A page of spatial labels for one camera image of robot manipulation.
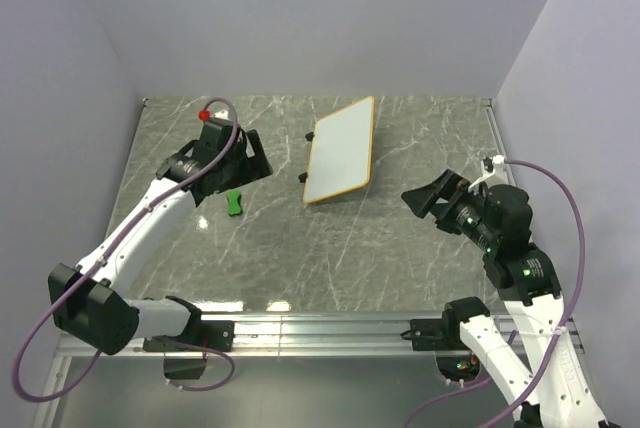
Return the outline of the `green whiteboard eraser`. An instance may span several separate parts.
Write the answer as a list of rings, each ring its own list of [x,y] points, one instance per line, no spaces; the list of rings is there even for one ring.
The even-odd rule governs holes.
[[[227,200],[227,214],[230,217],[237,217],[243,213],[242,207],[242,193],[237,190],[229,190],[226,193]]]

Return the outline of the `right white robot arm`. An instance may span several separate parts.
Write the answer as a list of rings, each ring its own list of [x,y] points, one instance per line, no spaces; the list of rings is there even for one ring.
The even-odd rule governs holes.
[[[516,427],[608,427],[567,328],[573,306],[564,301],[551,259],[531,239],[529,196],[490,177],[471,182],[446,170],[401,198],[415,216],[432,216],[439,230],[463,235],[482,251],[525,355],[515,353],[476,297],[446,304],[442,337],[474,354],[507,402],[488,426],[512,417]]]

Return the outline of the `black whiteboard stand feet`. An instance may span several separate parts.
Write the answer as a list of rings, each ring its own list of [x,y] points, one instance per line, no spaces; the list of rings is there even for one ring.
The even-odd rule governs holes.
[[[301,172],[298,174],[297,179],[301,184],[305,184],[308,178],[309,161],[311,158],[311,151],[313,148],[313,141],[315,138],[315,132],[310,131],[304,136],[304,157],[301,164]]]

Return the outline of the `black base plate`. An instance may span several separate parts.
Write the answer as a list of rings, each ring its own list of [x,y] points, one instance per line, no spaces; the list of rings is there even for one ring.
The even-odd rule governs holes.
[[[444,323],[435,318],[411,319],[409,328],[400,334],[400,338],[408,341],[414,352],[445,352],[466,349],[464,344],[450,336]]]
[[[186,335],[177,339],[155,337],[145,339],[142,345],[144,352],[203,352],[210,348],[220,352],[230,352],[233,347],[235,323],[231,320],[205,320]]]

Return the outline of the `aluminium mounting rail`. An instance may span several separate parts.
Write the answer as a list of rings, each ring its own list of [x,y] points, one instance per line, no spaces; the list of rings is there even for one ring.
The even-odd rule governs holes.
[[[413,319],[438,322],[441,312],[222,313],[202,316],[211,325],[233,324],[234,357],[412,356],[401,334]]]

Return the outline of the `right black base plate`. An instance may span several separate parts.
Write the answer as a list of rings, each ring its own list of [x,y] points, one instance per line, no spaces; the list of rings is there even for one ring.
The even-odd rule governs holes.
[[[444,323],[435,318],[411,319],[409,328],[400,334],[400,338],[408,341],[414,352],[445,352],[466,349],[464,344],[450,336]]]

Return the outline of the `orange framed whiteboard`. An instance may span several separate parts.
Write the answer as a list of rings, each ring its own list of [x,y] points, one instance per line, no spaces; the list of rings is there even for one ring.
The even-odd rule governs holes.
[[[367,96],[316,123],[304,178],[305,204],[358,190],[370,182],[374,122],[375,99]]]

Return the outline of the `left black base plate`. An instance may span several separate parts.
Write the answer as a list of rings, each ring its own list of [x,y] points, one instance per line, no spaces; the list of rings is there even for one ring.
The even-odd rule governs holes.
[[[177,339],[155,337],[145,339],[142,345],[144,352],[203,352],[210,348],[220,352],[230,352],[233,347],[235,323],[231,320],[205,320],[186,335]]]

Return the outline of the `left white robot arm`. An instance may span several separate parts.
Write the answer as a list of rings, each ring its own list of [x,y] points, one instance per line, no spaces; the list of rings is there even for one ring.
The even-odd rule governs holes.
[[[270,176],[259,134],[206,123],[198,139],[168,157],[135,208],[76,266],[57,265],[48,288],[57,328],[107,355],[131,341],[167,337],[180,350],[201,347],[202,312],[175,296],[124,294],[173,227],[209,196]]]

